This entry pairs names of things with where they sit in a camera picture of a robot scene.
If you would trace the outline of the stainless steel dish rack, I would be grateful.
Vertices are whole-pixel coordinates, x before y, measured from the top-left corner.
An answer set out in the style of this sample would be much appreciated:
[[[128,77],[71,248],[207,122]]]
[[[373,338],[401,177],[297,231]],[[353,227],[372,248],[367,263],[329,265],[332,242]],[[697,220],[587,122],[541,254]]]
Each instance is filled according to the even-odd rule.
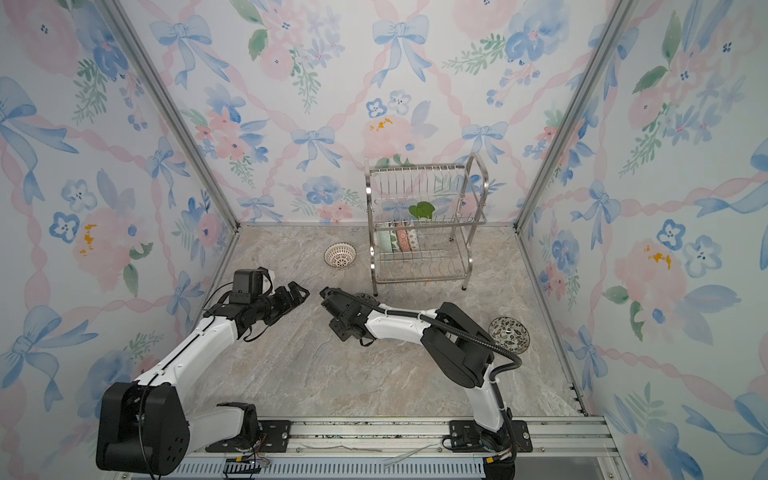
[[[384,285],[458,282],[468,289],[474,270],[473,243],[486,223],[490,177],[482,157],[459,163],[410,164],[400,156],[366,167],[365,195],[372,294]],[[431,202],[432,220],[414,219],[408,208]],[[420,249],[383,254],[377,232],[415,229]]]

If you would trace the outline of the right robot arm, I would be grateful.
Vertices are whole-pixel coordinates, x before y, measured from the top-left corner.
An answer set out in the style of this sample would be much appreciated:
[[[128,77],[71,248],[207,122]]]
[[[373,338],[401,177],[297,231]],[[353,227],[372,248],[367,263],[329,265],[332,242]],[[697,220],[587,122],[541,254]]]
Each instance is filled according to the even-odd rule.
[[[483,448],[497,459],[517,453],[512,413],[497,377],[520,368],[522,360],[460,307],[444,302],[433,310],[397,309],[374,297],[331,287],[324,288],[321,297],[332,315],[329,326],[341,341],[355,338],[363,347],[379,340],[419,345],[448,380],[464,389],[477,438],[454,439],[452,451]]]

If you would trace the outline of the green monstera leaf bowl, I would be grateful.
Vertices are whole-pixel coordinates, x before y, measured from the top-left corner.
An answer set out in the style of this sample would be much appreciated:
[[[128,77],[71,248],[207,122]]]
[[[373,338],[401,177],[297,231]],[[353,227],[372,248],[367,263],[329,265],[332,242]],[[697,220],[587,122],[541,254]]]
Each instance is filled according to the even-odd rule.
[[[394,253],[400,253],[401,252],[401,248],[400,248],[398,237],[397,237],[397,234],[396,234],[395,231],[391,231],[390,232],[390,240],[391,240],[391,245],[392,245],[392,251]]]

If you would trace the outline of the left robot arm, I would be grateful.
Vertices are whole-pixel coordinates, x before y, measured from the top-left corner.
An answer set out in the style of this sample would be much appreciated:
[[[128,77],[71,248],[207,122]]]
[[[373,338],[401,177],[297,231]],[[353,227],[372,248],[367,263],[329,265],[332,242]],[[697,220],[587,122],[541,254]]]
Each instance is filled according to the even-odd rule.
[[[198,415],[183,402],[213,362],[238,341],[253,341],[257,323],[270,327],[301,306],[307,289],[275,285],[264,267],[234,273],[229,291],[199,325],[153,368],[116,382],[100,403],[95,463],[103,471],[171,474],[190,452],[216,443],[255,453],[265,435],[254,405],[224,402]]]

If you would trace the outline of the pale green grid bowl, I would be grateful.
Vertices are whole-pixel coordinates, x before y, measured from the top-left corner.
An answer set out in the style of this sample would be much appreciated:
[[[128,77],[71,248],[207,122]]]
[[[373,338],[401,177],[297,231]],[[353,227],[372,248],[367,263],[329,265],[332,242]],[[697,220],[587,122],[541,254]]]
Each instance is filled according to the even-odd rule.
[[[383,254],[391,254],[393,252],[391,231],[383,230],[377,232],[378,244]]]

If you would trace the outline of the green geometric pattern bowl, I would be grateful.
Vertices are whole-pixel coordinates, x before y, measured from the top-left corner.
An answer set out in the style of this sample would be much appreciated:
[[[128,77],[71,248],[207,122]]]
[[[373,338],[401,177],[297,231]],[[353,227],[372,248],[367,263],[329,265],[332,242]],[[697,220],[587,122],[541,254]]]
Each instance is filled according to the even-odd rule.
[[[416,252],[420,249],[418,235],[415,229],[409,229],[406,231],[407,239],[409,242],[409,248],[411,252]]]

